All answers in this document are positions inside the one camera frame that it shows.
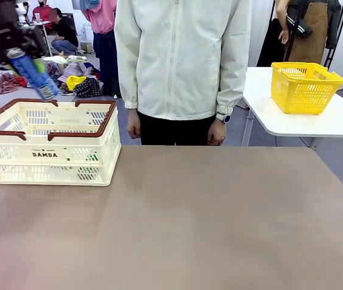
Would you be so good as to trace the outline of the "person's right hand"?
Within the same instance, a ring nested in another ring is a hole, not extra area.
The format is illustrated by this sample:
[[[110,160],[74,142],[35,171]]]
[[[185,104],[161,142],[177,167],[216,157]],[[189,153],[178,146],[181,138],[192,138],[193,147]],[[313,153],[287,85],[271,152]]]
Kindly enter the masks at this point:
[[[133,140],[141,137],[140,118],[137,109],[128,110],[127,132]]]

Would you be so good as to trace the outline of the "person's left hand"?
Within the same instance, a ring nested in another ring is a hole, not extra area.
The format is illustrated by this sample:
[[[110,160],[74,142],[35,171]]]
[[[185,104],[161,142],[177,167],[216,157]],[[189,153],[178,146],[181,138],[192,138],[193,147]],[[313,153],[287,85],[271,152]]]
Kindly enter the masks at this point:
[[[226,124],[216,118],[209,128],[207,144],[209,146],[221,146],[226,139],[226,135]]]

